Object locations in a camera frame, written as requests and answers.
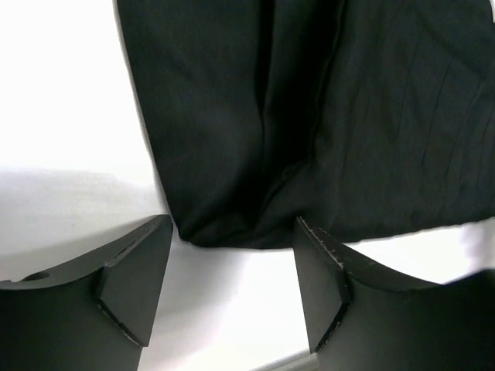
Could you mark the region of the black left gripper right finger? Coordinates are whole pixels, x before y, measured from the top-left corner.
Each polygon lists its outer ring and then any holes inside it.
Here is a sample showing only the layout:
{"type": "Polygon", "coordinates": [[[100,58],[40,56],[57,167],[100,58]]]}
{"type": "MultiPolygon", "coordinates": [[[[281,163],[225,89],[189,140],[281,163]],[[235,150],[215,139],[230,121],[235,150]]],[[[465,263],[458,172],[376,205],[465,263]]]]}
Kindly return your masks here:
{"type": "Polygon", "coordinates": [[[297,219],[295,264],[321,370],[492,370],[494,272],[448,284],[403,274],[297,219]]]}

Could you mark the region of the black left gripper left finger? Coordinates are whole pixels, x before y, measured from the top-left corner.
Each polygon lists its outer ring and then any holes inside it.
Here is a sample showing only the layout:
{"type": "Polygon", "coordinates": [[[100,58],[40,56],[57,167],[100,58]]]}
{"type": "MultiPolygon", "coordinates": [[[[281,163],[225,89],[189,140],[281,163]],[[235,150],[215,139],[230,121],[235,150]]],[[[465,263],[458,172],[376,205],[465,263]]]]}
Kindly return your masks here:
{"type": "Polygon", "coordinates": [[[172,220],[21,281],[1,283],[1,368],[136,370],[149,345],[169,259],[172,220]]]}

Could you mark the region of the black pleated skirt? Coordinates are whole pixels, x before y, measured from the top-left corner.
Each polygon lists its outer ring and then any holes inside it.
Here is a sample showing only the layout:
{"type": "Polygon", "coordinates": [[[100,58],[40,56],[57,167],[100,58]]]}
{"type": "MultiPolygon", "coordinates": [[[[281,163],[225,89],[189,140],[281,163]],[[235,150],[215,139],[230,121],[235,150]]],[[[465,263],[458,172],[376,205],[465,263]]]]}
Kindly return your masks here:
{"type": "Polygon", "coordinates": [[[119,1],[180,237],[351,243],[494,215],[488,1],[119,1]]]}

